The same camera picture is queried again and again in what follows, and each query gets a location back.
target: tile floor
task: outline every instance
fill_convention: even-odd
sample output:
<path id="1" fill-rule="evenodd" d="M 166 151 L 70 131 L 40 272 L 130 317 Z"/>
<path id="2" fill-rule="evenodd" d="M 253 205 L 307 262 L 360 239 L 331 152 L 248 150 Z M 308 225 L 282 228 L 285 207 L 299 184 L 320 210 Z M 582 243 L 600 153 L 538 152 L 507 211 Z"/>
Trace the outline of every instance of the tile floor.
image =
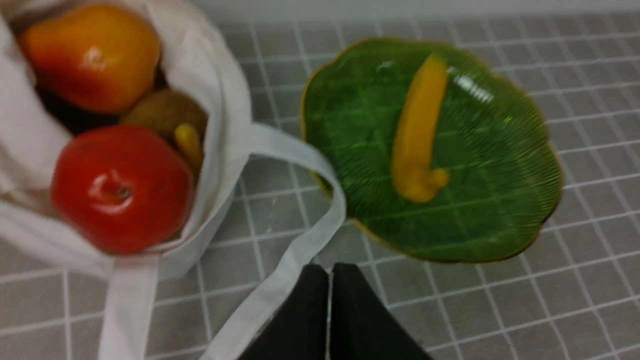
<path id="1" fill-rule="evenodd" d="M 437 360 L 640 359 L 640 12 L 221 28 L 255 119 L 294 136 L 306 79 L 367 37 L 452 42 L 530 91 L 566 174 L 562 202 L 530 249 L 494 265 L 430 265 L 347 223 L 316 261 L 358 263 Z M 302 169 L 251 160 L 201 262 L 159 286 L 148 359 L 198 359 L 327 205 Z M 0 357 L 95 359 L 104 294 L 104 283 L 0 242 Z"/>

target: bag strap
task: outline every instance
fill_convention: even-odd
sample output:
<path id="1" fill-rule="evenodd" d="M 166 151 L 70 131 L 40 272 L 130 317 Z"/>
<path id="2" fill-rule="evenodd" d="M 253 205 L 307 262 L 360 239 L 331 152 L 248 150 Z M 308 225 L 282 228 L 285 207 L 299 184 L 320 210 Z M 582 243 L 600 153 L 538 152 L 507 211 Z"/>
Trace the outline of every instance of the bag strap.
<path id="1" fill-rule="evenodd" d="M 302 268 L 331 240 L 346 217 L 346 200 L 329 162 L 313 147 L 262 124 L 252 124 L 244 151 L 289 161 L 309 168 L 333 188 L 329 211 L 285 251 L 276 270 L 245 300 L 214 337 L 200 360 L 235 360 L 289 296 Z"/>
<path id="2" fill-rule="evenodd" d="M 116 258 L 107 291 L 98 360 L 145 358 L 160 256 Z"/>

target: grout line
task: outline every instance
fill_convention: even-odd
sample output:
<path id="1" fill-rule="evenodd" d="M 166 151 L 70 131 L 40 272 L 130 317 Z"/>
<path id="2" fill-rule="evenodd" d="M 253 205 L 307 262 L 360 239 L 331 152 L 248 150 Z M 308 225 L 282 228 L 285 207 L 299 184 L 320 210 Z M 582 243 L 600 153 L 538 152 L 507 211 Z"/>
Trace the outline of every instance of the grout line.
<path id="1" fill-rule="evenodd" d="M 207 304 L 207 296 L 204 291 L 204 273 L 200 261 L 196 263 L 196 271 L 198 272 L 198 288 L 200 290 L 200 303 L 202 305 L 202 315 L 204 316 L 205 332 L 207 334 L 207 341 L 211 341 L 211 339 L 213 339 L 211 318 L 209 317 L 209 306 Z"/>
<path id="2" fill-rule="evenodd" d="M 438 289 L 438 285 L 436 283 L 436 279 L 433 276 L 433 272 L 431 271 L 431 266 L 428 263 L 423 263 L 422 267 L 427 274 L 427 279 L 429 280 L 429 285 L 433 289 L 433 296 L 430 300 L 435 300 L 438 304 L 438 308 L 440 310 L 440 314 L 442 314 L 442 319 L 447 324 L 447 332 L 449 333 L 449 337 L 452 340 L 452 344 L 456 349 L 456 353 L 460 360 L 464 360 L 462 355 L 462 350 L 460 349 L 460 341 L 456 337 L 456 333 L 453 331 L 453 325 L 451 324 L 451 318 L 449 318 L 449 313 L 447 312 L 447 307 L 444 306 L 444 301 L 442 301 L 442 294 L 440 294 L 440 290 Z"/>
<path id="3" fill-rule="evenodd" d="M 255 256 L 255 262 L 258 268 L 258 274 L 260 275 L 260 280 L 264 280 L 264 278 L 266 277 L 265 271 L 264 271 L 264 264 L 262 263 L 262 254 L 260 253 L 260 245 L 258 245 L 258 240 L 255 237 L 253 213 L 251 211 L 251 208 L 249 207 L 249 200 L 247 199 L 247 196 L 246 196 L 246 186 L 244 185 L 244 180 L 241 178 L 240 180 L 238 180 L 238 183 L 240 184 L 240 191 L 244 195 L 242 202 L 244 205 L 244 212 L 246 214 L 247 226 L 249 227 L 249 234 L 251 236 L 251 243 L 253 245 L 253 255 Z"/>
<path id="4" fill-rule="evenodd" d="M 367 264 L 371 265 L 371 272 L 373 273 L 373 278 L 376 281 L 376 286 L 378 287 L 378 290 L 380 291 L 380 300 L 382 300 L 382 304 L 384 304 L 385 307 L 388 309 L 389 301 L 387 298 L 387 293 L 385 292 L 385 287 L 382 285 L 382 279 L 380 278 L 380 273 L 378 273 L 379 263 L 375 262 L 373 258 L 373 251 L 371 250 L 371 242 L 369 241 L 369 238 L 367 237 L 367 235 L 365 235 L 363 231 L 360 231 L 360 239 L 362 240 L 364 251 L 367 254 L 367 259 L 368 259 Z"/>
<path id="5" fill-rule="evenodd" d="M 551 222 L 552 224 L 554 223 L 553 219 L 549 219 L 549 222 Z M 587 289 L 587 285 L 584 282 L 584 278 L 582 277 L 582 274 L 580 273 L 579 267 L 575 264 L 575 260 L 573 259 L 573 256 L 571 255 L 571 252 L 569 251 L 569 248 L 566 245 L 564 237 L 562 236 L 562 234 L 558 230 L 554 231 L 554 236 L 556 237 L 556 240 L 558 241 L 558 244 L 560 245 L 560 249 L 562 249 L 562 251 L 564 253 L 564 256 L 567 258 L 567 260 L 569 261 L 570 266 L 573 268 L 572 269 L 573 270 L 573 274 L 574 274 L 574 276 L 576 276 L 576 279 L 578 280 L 578 285 L 580 285 L 580 290 L 582 292 L 582 296 L 584 296 L 585 300 L 587 300 L 587 305 L 589 306 L 589 308 L 593 308 L 594 307 L 593 299 L 591 298 L 591 295 L 589 294 L 589 290 Z M 609 345 L 609 348 L 611 350 L 615 350 L 616 347 L 613 344 L 613 341 L 611 340 L 611 335 L 609 334 L 609 330 L 607 329 L 607 326 L 604 323 L 604 320 L 602 319 L 602 316 L 600 316 L 600 313 L 598 311 L 592 311 L 592 312 L 595 315 L 596 320 L 598 320 L 598 324 L 600 325 L 600 328 L 602 330 L 602 334 L 604 334 L 605 340 L 607 340 L 607 344 Z"/>
<path id="6" fill-rule="evenodd" d="M 70 297 L 69 292 L 69 271 L 65 270 L 62 273 L 62 299 L 65 314 L 65 348 L 67 351 L 67 360 L 73 360 L 73 339 L 71 337 L 71 320 L 70 320 Z"/>

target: canvas tote bag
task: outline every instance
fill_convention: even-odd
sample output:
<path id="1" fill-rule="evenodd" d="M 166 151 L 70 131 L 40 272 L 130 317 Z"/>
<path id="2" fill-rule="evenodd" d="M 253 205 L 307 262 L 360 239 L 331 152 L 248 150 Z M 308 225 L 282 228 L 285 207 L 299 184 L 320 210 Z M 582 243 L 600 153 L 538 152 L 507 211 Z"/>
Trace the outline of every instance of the canvas tote bag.
<path id="1" fill-rule="evenodd" d="M 54 266 L 107 279 L 99 360 L 142 360 L 157 282 L 183 276 L 204 253 L 227 214 L 249 156 L 269 156 L 317 172 L 333 188 L 327 214 L 291 243 L 276 270 L 238 307 L 202 356 L 237 359 L 287 298 L 302 267 L 342 225 L 346 203 L 340 184 L 318 151 L 252 122 L 240 66 L 220 32 L 196 8 L 183 0 L 112 1 L 155 27 L 167 81 L 195 99 L 209 114 L 209 123 L 196 200 L 180 237 L 135 256 L 110 256 L 93 248 L 49 205 L 55 161 L 71 136 L 42 108 L 33 74 L 10 31 L 10 25 L 24 28 L 89 2 L 0 0 L 0 236 Z"/>

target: leaf-shaped plate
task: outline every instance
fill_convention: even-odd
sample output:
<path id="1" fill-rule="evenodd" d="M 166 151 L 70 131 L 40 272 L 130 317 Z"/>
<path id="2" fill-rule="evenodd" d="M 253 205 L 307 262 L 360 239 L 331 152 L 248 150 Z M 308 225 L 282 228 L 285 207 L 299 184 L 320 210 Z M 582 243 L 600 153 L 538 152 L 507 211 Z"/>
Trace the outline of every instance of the leaf-shaped plate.
<path id="1" fill-rule="evenodd" d="M 449 169 L 451 181 L 418 205 L 394 190 L 391 150 L 409 85 L 432 52 L 450 66 L 433 167 Z M 350 47 L 307 83 L 301 122 L 303 138 L 333 165 L 348 215 L 413 258 L 476 263 L 517 255 L 561 196 L 539 110 L 481 60 L 447 44 L 372 39 Z"/>

